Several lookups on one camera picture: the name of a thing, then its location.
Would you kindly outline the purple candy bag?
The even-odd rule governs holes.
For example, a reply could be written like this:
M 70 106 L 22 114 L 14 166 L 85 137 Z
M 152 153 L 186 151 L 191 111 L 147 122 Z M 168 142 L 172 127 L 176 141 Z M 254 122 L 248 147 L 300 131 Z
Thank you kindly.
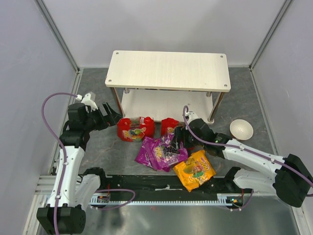
M 152 154 L 153 147 L 159 140 L 160 138 L 154 139 L 145 137 L 140 147 L 139 153 L 135 158 L 135 161 L 156 171 L 160 171 L 161 168 L 159 164 L 157 164 L 156 158 Z
M 149 160 L 154 170 L 169 171 L 170 168 L 188 158 L 188 152 L 181 143 L 174 142 L 175 135 L 166 133 L 146 144 Z

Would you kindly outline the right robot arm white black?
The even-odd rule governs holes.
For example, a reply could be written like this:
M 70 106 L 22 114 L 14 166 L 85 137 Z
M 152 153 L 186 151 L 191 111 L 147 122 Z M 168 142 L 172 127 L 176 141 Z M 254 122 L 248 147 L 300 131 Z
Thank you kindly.
M 313 177 L 296 155 L 283 157 L 251 148 L 226 134 L 213 132 L 201 118 L 188 122 L 188 126 L 176 127 L 173 142 L 187 149 L 201 146 L 211 156 L 251 168 L 251 171 L 235 167 L 229 170 L 228 175 L 239 188 L 274 193 L 296 208 L 310 197 Z

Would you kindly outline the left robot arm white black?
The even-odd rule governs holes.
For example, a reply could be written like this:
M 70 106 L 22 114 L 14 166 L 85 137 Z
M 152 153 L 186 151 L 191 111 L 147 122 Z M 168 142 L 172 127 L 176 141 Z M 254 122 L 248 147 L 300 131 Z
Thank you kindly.
M 87 169 L 79 183 L 79 167 L 85 155 L 90 132 L 116 125 L 121 114 L 103 103 L 106 115 L 84 103 L 69 105 L 63 132 L 59 137 L 60 160 L 51 195 L 44 208 L 37 210 L 37 219 L 49 235 L 81 234 L 86 224 L 86 209 L 93 194 L 106 188 L 103 169 Z

